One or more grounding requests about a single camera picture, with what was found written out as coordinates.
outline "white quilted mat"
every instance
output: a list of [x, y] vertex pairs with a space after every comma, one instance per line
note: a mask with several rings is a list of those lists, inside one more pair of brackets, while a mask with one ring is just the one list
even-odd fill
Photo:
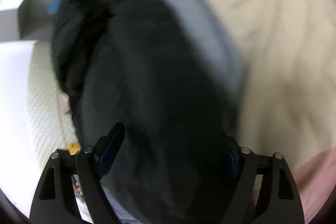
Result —
[[78, 142], [71, 115], [62, 111], [60, 93], [51, 60], [51, 43], [36, 42], [28, 75], [28, 119], [41, 172], [51, 153]]

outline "yellow object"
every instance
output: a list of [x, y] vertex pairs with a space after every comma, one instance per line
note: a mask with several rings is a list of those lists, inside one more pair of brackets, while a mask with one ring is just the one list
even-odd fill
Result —
[[81, 150], [81, 145], [79, 143], [70, 143], [67, 146], [70, 155], [75, 155], [77, 152]]

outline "wrinkled fabric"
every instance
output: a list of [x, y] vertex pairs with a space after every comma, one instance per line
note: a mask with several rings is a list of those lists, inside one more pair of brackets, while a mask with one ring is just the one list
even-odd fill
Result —
[[214, 84], [170, 9], [161, 0], [62, 0], [52, 50], [81, 145], [116, 122], [126, 127], [102, 180], [116, 200], [146, 224], [218, 223], [234, 161]]
[[[336, 147], [336, 0], [206, 1], [249, 66], [238, 143], [281, 152], [293, 173]], [[335, 182], [296, 177], [309, 223]]]
[[246, 67], [236, 45], [202, 0], [164, 1], [174, 11], [182, 30], [189, 38], [194, 56], [223, 97], [223, 129], [234, 136], [235, 133], [230, 130], [236, 124], [246, 75]]

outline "silver bolt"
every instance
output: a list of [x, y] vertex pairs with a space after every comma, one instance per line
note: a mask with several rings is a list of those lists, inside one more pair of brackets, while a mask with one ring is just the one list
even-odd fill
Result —
[[57, 159], [58, 156], [59, 156], [58, 152], [53, 152], [50, 157], [54, 160], [54, 159]]
[[87, 146], [84, 148], [84, 153], [85, 154], [90, 154], [93, 151], [93, 147], [92, 146]]
[[247, 147], [242, 147], [241, 148], [241, 152], [243, 154], [249, 154], [249, 153], [251, 153], [251, 150], [249, 148], [247, 148]]
[[282, 155], [281, 153], [279, 153], [279, 152], [276, 152], [276, 153], [274, 154], [274, 157], [276, 157], [278, 160], [283, 159], [283, 155]]

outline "black fabric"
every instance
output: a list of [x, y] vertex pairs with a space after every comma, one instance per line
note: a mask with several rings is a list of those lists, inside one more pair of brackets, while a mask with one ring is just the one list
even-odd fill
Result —
[[160, 0], [62, 0], [52, 42], [82, 146], [123, 122], [102, 182], [146, 224], [219, 223], [234, 183], [212, 83]]

